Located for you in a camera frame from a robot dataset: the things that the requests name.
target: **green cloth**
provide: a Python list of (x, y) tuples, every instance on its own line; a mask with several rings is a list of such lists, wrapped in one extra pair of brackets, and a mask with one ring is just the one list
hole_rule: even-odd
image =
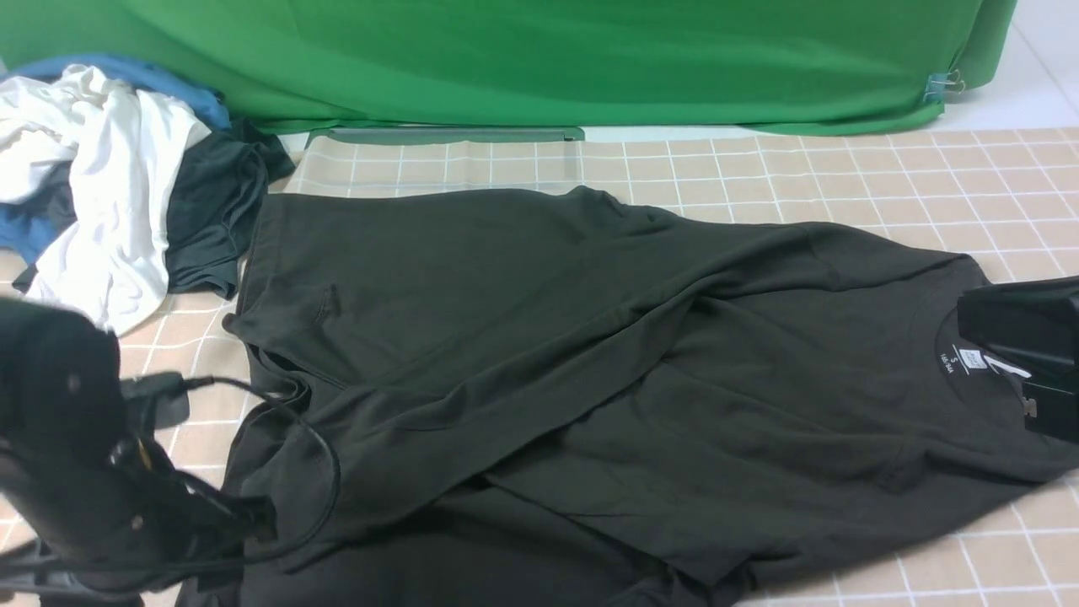
[(278, 132), (432, 123), (752, 124), (801, 134), (932, 120), (933, 73), (996, 68), (1016, 0), (32, 0), (0, 56), (112, 52), (226, 94)]

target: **clothing label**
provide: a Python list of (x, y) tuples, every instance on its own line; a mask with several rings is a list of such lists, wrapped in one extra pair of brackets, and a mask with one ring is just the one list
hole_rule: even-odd
[(967, 365), (967, 369), (989, 369), (989, 365), (985, 364), (985, 359), (982, 358), (980, 350), (959, 350), (959, 356), (962, 357), (962, 362)]
[(985, 362), (987, 362), (991, 365), (993, 365), (993, 371), (995, 371), (997, 373), (1000, 373), (1000, 371), (1002, 371), (1005, 373), (1015, 374), (1015, 375), (1017, 375), (1017, 376), (1020, 376), (1020, 377), (1022, 377), (1024, 380), (1029, 380), (1030, 378), (1030, 372), (1022, 370), (1022, 369), (1019, 369), (1015, 365), (1009, 365), (1008, 363), (1003, 363), (1003, 362), (1000, 362), (1000, 361), (998, 361), (996, 359), (991, 359), (988, 357), (985, 357)]

